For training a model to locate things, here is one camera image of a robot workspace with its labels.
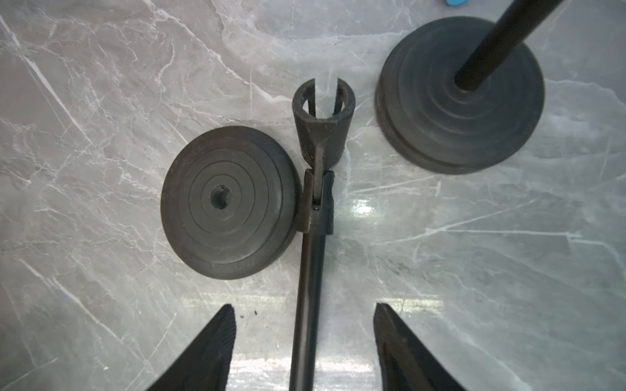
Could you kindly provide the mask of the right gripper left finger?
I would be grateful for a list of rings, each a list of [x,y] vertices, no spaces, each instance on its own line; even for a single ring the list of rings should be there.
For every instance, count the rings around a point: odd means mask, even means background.
[[[224,305],[151,390],[225,390],[236,340],[232,305]]]

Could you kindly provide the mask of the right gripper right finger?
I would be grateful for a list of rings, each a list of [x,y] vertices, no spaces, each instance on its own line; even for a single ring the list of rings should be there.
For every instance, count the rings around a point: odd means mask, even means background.
[[[384,390],[466,390],[390,305],[376,305],[373,327]]]

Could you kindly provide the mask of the black round stand base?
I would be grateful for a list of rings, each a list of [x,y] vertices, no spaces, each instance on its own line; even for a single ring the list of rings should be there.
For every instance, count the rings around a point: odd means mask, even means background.
[[[470,174],[507,160],[534,133],[544,108],[544,79],[521,44],[475,91],[455,75],[492,29],[456,16],[430,22],[391,51],[378,80],[378,125],[390,145],[416,166]]]

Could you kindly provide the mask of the black stand pole with clip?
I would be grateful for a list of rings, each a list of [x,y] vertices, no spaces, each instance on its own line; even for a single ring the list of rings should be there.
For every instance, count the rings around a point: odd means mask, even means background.
[[[455,76],[464,91],[476,90],[562,0],[515,0]]]

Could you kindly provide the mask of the light blue toy microphone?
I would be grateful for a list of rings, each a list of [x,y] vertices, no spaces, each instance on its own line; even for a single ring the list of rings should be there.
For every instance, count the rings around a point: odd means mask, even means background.
[[[445,0],[444,2],[449,7],[459,7],[462,4],[469,2],[469,0]]]

